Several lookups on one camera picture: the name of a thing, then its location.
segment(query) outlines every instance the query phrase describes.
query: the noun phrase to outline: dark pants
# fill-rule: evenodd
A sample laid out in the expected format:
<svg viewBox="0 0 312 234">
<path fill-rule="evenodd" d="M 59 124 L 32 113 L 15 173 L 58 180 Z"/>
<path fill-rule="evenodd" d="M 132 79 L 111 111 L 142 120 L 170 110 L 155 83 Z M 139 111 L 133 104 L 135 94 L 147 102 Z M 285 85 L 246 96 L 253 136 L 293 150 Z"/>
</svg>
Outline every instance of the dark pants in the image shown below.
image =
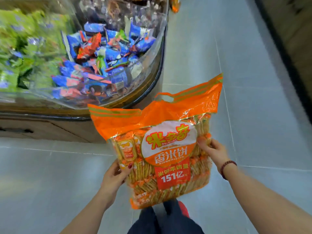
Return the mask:
<svg viewBox="0 0 312 234">
<path fill-rule="evenodd" d="M 167 215 L 158 220 L 152 207 L 141 211 L 128 234 L 203 234 L 199 225 L 182 215 L 176 199 L 163 203 Z"/>
</svg>

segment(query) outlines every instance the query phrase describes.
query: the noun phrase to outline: orange bag top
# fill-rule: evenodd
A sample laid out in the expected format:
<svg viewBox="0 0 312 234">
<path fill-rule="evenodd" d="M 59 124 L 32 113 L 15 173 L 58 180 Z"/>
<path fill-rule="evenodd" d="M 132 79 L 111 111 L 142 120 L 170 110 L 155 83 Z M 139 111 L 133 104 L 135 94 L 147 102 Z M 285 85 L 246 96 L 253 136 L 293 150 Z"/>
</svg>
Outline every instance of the orange bag top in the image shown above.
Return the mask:
<svg viewBox="0 0 312 234">
<path fill-rule="evenodd" d="M 177 94 L 160 93 L 172 97 L 173 102 L 153 101 L 143 110 L 107 109 L 89 104 L 93 123 L 99 134 L 108 140 L 116 135 L 168 120 L 180 120 L 205 113 L 217 113 L 223 75 Z"/>
</svg>

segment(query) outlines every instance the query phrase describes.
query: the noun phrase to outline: person's left hand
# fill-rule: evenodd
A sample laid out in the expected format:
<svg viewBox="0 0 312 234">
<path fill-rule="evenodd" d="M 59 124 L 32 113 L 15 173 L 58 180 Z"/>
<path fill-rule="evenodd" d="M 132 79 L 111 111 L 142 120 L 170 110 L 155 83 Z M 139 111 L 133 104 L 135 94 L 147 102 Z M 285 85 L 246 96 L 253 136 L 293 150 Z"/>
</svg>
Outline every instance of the person's left hand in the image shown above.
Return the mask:
<svg viewBox="0 0 312 234">
<path fill-rule="evenodd" d="M 106 208 L 109 208 L 114 203 L 119 187 L 125 182 L 132 169 L 133 162 L 121 170 L 116 159 L 106 171 L 100 188 L 101 195 L 104 196 L 107 202 Z"/>
</svg>

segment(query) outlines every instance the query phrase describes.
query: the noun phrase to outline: bracelet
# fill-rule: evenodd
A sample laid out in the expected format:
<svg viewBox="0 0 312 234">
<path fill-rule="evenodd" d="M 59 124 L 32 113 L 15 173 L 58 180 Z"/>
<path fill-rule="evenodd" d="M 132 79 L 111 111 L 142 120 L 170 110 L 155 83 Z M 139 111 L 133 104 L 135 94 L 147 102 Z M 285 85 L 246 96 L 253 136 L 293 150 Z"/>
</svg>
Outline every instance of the bracelet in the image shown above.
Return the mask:
<svg viewBox="0 0 312 234">
<path fill-rule="evenodd" d="M 222 167 L 221 167 L 221 169 L 220 169 L 220 173 L 221 173 L 221 176 L 223 177 L 223 179 L 225 179 L 225 180 L 227 180 L 227 179 L 225 178 L 225 176 L 224 176 L 224 174 L 223 174 L 223 169 L 224 169 L 224 167 L 225 167 L 226 165 L 228 165 L 229 163 L 234 163 L 234 164 L 237 166 L 236 162 L 234 162 L 234 161 L 232 161 L 232 160 L 227 161 L 227 162 L 225 162 L 225 163 L 222 165 Z"/>
</svg>

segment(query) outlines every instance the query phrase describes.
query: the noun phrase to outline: printed number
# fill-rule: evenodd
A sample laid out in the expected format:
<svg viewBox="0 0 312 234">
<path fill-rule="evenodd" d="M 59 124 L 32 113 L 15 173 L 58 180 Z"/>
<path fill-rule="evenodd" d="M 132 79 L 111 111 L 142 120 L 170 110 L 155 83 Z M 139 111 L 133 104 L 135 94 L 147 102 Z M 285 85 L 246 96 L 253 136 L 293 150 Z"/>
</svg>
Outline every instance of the printed number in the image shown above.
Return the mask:
<svg viewBox="0 0 312 234">
<path fill-rule="evenodd" d="M 184 174 L 183 172 L 172 173 L 172 174 L 166 175 L 166 177 L 162 177 L 161 179 L 165 183 L 165 182 L 171 181 L 171 177 L 175 180 L 176 178 L 184 177 Z"/>
</svg>

